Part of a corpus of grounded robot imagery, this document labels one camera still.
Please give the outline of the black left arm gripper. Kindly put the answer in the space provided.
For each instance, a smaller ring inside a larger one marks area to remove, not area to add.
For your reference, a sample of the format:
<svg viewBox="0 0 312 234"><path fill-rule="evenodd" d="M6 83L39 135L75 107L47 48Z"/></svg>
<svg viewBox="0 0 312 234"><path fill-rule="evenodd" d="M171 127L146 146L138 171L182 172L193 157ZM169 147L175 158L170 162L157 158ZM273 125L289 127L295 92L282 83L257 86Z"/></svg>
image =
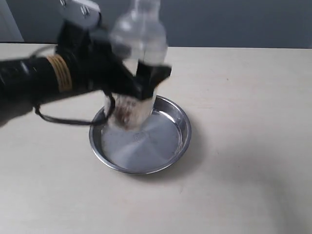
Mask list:
<svg viewBox="0 0 312 234"><path fill-rule="evenodd" d="M139 61L135 79L113 54L107 30L101 25L87 29L66 20L58 35L56 53L69 69L74 91L101 89L146 100L172 71L166 64Z"/></svg>

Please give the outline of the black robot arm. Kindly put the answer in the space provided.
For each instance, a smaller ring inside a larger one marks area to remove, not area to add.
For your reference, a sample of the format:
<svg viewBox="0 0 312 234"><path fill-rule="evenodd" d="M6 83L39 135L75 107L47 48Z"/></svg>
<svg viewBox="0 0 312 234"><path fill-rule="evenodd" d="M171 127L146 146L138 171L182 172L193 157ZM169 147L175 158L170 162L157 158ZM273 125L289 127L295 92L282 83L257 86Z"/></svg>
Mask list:
<svg viewBox="0 0 312 234"><path fill-rule="evenodd" d="M122 58L112 51L106 29L83 28L66 20L61 27L55 53L0 62L0 122L34 111L45 121L76 126L99 126L115 110L113 94L147 100L154 89L171 75L168 65L140 61L132 74ZM42 115L43 104L101 90L110 106L99 120L62 119Z"/></svg>

